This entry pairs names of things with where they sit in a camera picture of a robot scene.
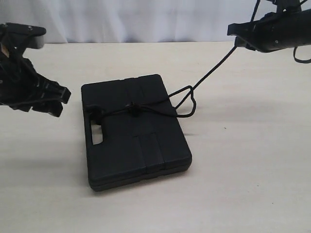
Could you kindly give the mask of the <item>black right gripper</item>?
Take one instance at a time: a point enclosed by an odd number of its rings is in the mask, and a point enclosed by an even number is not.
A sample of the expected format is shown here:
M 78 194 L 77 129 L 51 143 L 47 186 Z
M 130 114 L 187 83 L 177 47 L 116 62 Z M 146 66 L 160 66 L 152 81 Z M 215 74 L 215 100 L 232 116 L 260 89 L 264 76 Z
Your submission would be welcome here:
M 232 23 L 227 27 L 227 35 L 236 36 L 235 47 L 252 51 L 273 52 L 307 46 L 311 44 L 311 11 L 285 12 L 252 22 Z

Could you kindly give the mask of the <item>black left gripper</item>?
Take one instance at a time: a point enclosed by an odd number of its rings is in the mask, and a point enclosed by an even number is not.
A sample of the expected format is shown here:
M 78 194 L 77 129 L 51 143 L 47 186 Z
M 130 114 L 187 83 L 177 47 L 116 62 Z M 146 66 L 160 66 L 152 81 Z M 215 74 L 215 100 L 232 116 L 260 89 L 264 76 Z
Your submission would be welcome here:
M 32 62 L 0 53 L 0 104 L 13 110 L 47 113 L 60 117 L 71 92 L 37 73 Z

